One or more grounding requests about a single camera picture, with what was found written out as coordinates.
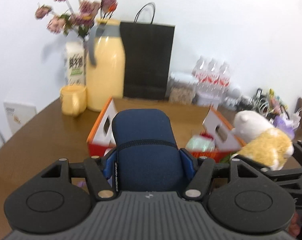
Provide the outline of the yellow white plush toy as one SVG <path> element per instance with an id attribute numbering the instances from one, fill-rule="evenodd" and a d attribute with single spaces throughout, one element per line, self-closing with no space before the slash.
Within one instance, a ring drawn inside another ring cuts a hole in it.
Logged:
<path id="1" fill-rule="evenodd" d="M 277 171 L 293 155 L 293 142 L 288 135 L 255 111 L 236 113 L 233 126 L 233 134 L 246 142 L 236 156 L 245 157 Z"/>

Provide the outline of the navy zip pouch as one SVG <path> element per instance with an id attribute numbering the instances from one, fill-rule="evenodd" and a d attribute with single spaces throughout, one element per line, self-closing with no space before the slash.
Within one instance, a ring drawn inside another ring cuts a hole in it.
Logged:
<path id="1" fill-rule="evenodd" d="M 127 109 L 112 120 L 123 191 L 180 191 L 187 183 L 169 117 L 158 109 Z"/>

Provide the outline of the red cardboard box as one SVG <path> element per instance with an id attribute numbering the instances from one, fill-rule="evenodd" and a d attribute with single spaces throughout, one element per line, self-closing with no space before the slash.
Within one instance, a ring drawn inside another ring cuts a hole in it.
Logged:
<path id="1" fill-rule="evenodd" d="M 194 135 L 210 135 L 215 148 L 205 156 L 219 162 L 238 152 L 245 142 L 232 133 L 232 125 L 213 107 L 165 101 L 109 98 L 87 138 L 90 155 L 104 156 L 129 141 L 161 141 L 185 148 Z"/>

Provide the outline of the colourful snack packet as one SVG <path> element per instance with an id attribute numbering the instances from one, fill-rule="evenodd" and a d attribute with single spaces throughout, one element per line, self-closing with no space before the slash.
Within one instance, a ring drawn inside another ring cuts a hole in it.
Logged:
<path id="1" fill-rule="evenodd" d="M 267 98 L 270 105 L 270 111 L 273 114 L 280 115 L 287 112 L 287 105 L 282 101 L 282 99 L 275 93 L 273 89 L 269 89 Z"/>

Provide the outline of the small printed tin box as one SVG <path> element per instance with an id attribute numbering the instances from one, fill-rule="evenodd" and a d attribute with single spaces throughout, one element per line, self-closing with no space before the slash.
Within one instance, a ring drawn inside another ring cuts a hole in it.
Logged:
<path id="1" fill-rule="evenodd" d="M 196 104 L 202 107 L 213 107 L 217 109 L 221 103 L 221 98 L 218 96 L 209 95 L 206 93 L 196 93 Z"/>

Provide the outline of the white robot figurine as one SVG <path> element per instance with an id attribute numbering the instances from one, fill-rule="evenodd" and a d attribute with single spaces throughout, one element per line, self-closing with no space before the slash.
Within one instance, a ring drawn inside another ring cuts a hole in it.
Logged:
<path id="1" fill-rule="evenodd" d="M 223 106 L 232 111 L 236 110 L 241 96 L 241 91 L 238 88 L 230 87 L 226 92 Z"/>

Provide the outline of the water bottle right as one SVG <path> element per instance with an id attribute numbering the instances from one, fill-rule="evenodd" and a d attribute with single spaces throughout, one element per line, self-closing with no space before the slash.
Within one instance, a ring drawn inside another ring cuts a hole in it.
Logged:
<path id="1" fill-rule="evenodd" d="M 227 62 L 224 62 L 219 68 L 219 82 L 218 84 L 226 88 L 229 86 L 231 80 L 231 70 L 230 65 Z"/>

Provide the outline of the water bottle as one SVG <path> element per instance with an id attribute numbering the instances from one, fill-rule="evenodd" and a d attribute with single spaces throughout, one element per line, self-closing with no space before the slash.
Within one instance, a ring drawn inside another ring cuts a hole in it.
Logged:
<path id="1" fill-rule="evenodd" d="M 218 62 L 211 59 L 207 66 L 206 82 L 210 85 L 215 85 L 219 80 Z"/>
<path id="2" fill-rule="evenodd" d="M 206 68 L 207 68 L 207 59 L 203 56 L 200 56 L 191 73 L 195 78 L 201 81 L 205 74 Z"/>
<path id="3" fill-rule="evenodd" d="M 224 62 L 219 68 L 219 82 L 218 84 L 226 88 L 229 86 L 231 80 L 231 70 L 230 65 L 227 62 Z"/>

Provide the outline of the water bottle middle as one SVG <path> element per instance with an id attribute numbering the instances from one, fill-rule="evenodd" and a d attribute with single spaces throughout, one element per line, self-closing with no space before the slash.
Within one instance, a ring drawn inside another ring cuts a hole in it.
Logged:
<path id="1" fill-rule="evenodd" d="M 210 85 L 215 85 L 219 80 L 218 62 L 211 59 L 207 66 L 206 82 Z"/>

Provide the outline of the water bottle left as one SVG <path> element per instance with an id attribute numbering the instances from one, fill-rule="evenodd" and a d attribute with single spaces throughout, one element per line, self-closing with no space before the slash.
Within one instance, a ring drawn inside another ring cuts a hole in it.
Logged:
<path id="1" fill-rule="evenodd" d="M 207 59 L 203 56 L 200 56 L 191 73 L 195 78 L 201 81 L 205 74 L 206 68 L 207 68 Z"/>

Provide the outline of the yellow ceramic mug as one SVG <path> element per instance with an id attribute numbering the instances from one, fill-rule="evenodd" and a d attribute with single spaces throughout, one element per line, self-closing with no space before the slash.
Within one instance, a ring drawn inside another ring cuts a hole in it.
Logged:
<path id="1" fill-rule="evenodd" d="M 86 86 L 67 85 L 60 89 L 61 110 L 64 115 L 77 117 L 86 110 Z"/>

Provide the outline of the yellow thermos jug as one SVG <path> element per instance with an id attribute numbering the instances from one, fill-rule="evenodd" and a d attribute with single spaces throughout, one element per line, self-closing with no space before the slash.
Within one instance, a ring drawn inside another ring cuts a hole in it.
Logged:
<path id="1" fill-rule="evenodd" d="M 110 97 L 122 98 L 126 55 L 119 20 L 98 20 L 89 34 L 86 58 L 87 107 L 99 112 Z"/>

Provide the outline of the black paper bag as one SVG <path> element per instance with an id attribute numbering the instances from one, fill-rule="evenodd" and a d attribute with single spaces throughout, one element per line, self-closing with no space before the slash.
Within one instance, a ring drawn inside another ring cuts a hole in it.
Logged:
<path id="1" fill-rule="evenodd" d="M 126 98 L 163 100 L 167 91 L 174 39 L 173 25 L 121 22 L 120 34 L 126 54 L 124 92 Z"/>

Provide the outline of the white milk carton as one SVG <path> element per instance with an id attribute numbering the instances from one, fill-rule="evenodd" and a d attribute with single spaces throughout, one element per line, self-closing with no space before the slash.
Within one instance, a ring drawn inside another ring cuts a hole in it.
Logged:
<path id="1" fill-rule="evenodd" d="M 66 42 L 64 70 L 67 85 L 85 85 L 85 49 L 81 42 Z"/>

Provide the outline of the dried pink rose bouquet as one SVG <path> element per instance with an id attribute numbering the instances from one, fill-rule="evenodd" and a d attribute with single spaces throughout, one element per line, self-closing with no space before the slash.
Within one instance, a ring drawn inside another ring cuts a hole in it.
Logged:
<path id="1" fill-rule="evenodd" d="M 42 20 L 47 16 L 52 18 L 47 24 L 47 29 L 53 34 L 67 36 L 71 31 L 77 34 L 83 41 L 87 41 L 97 16 L 103 21 L 112 18 L 118 6 L 117 0 L 53 0 L 58 3 L 65 3 L 67 10 L 59 14 L 52 6 L 38 5 L 35 11 L 35 19 Z"/>

